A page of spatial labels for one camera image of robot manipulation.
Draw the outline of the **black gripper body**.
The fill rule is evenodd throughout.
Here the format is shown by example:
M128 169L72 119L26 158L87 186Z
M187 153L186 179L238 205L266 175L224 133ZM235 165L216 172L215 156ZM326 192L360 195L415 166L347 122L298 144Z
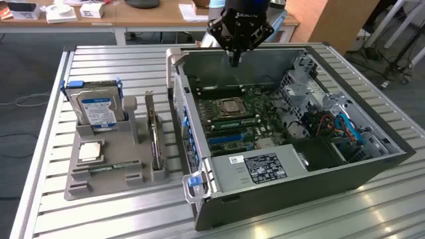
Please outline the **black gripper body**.
M267 0L228 0L226 2L224 23L232 36L234 49L236 49L236 23L243 21L266 22L267 10Z

